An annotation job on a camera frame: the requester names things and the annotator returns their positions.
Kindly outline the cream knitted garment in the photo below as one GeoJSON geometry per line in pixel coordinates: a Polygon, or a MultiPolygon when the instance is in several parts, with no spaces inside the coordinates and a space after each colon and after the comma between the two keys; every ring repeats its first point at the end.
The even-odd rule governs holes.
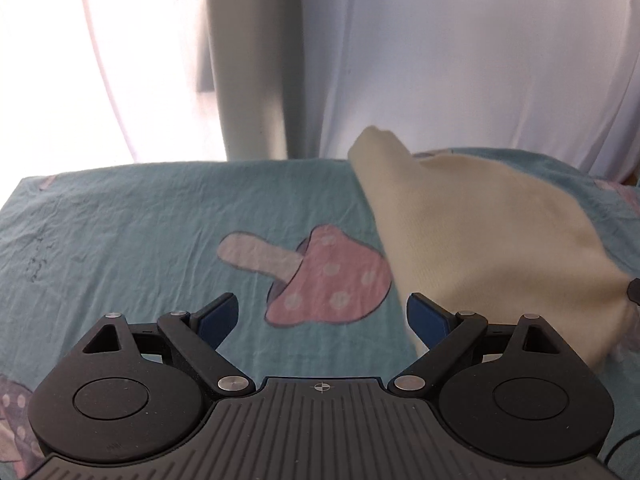
{"type": "Polygon", "coordinates": [[[477,156],[415,158],[374,127],[348,159],[401,298],[420,292],[493,323],[538,314],[592,368],[638,349],[631,277],[558,186],[477,156]]]}

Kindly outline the teal mushroom print bedsheet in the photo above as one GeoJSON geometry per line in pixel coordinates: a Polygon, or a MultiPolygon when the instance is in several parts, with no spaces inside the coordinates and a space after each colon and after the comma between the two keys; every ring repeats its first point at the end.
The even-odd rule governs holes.
{"type": "Polygon", "coordinates": [[[272,279],[216,255],[233,231],[297,249],[324,224],[380,246],[348,162],[177,162],[22,181],[1,211],[2,477],[39,465],[24,423],[30,394],[107,312],[152,322],[233,292],[239,326],[221,352],[256,379],[390,378],[407,365],[396,292],[358,322],[275,328],[265,321],[272,279]]]}

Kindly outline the white grey curtain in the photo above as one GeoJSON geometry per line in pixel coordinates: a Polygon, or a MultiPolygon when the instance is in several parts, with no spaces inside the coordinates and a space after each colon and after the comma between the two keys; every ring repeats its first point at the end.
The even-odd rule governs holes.
{"type": "Polygon", "coordinates": [[[639,166],[639,0],[205,0],[232,160],[516,148],[639,166]]]}

